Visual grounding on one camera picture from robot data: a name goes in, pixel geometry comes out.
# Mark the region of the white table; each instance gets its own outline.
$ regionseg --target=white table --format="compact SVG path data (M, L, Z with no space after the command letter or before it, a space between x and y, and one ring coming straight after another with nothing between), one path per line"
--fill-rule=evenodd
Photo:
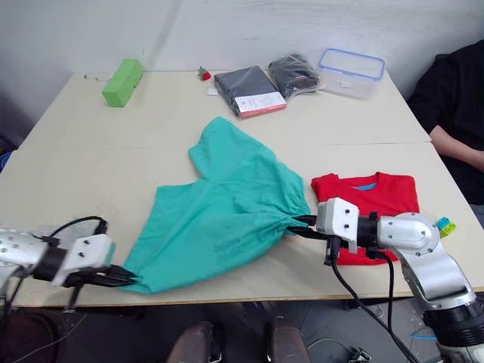
M100 215L122 264L149 215L157 186L193 182L188 159L205 125L233 118L225 102L205 95L195 73L147 73L125 108L107 107L105 83L74 74L0 175L0 221L17 229L59 225ZM421 212L447 216L458 230L444 240L470 283L484 289L479 270L484 231L388 75L366 101L317 92L287 109L234 121L268 145L309 187L315 176L376 171L413 175ZM265 299L335 299L348 293L322 264L325 242L286 236L255 262L191 287L151 296L86 286L81 306L122 306ZM396 295L410 295L397 265ZM385 265L341 268L364 297L386 296ZM22 306L62 306L70 292L28 279Z
M451 218L457 231L443 240L470 283L484 290L480 259L484 231L429 143L301 147L296 153L279 144L276 154L306 183L313 211L316 199L311 178L338 173L341 177L376 171L413 175L421 212L430 218ZM302 157L311 153L312 159ZM131 150L19 150L0 177L0 218L15 228L56 225L73 216L102 215L117 243L114 262L123 263L154 201L158 185L181 184L197 178L186 150L168 154L163 148ZM333 272L322 263L325 242L287 236L267 255L211 281L191 287L140 295L86 286L81 306L121 306L266 299L336 299L347 297ZM396 296L410 295L396 264ZM364 297L386 296L386 265L342 267L343 275ZM67 289L28 279L17 298L21 306L59 306Z
M206 95L210 84L199 81L195 72L145 73L129 103L113 108L101 95L106 83L73 74L22 149L161 147L184 152L214 117L235 119L221 97ZM369 100L316 92L294 98L286 110L237 126L269 147L274 142L299 147L430 140L388 74Z

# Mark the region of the blue lid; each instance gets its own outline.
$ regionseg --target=blue lid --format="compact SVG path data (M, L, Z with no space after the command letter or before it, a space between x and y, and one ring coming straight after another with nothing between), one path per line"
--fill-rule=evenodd
M383 78L385 61L370 55L329 48L324 51L319 61L319 67L323 70L332 70L349 76L380 81Z

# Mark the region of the clear plastic box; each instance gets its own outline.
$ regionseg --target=clear plastic box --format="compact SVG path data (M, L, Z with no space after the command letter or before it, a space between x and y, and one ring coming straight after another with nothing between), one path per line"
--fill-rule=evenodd
M383 78L385 61L369 55L329 48L319 61L321 86L326 92L366 98Z

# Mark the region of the green block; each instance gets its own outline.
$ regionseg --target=green block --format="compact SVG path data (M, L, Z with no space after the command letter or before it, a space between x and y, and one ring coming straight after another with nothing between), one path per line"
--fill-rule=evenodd
M136 59L125 59L102 94L111 107L124 107L143 75L143 68Z
M440 231L440 237L444 238L449 236L453 231L455 231L456 228L457 228L457 225L455 223L450 222Z

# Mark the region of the red t-shirt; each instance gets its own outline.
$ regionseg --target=red t-shirt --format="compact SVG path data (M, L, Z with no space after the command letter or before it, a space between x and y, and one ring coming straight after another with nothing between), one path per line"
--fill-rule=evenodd
M370 212L377 212L378 216L420 212L415 181L411 176L377 172L372 176L340 179L336 174L328 174L312 179L311 186L320 202L340 197L358 206L360 216L369 216ZM356 187L369 189L359 190ZM393 253L389 251L385 253L392 261L397 260ZM380 263L384 262L369 259L363 248L358 248L357 254L341 249L338 259L338 265L378 265Z

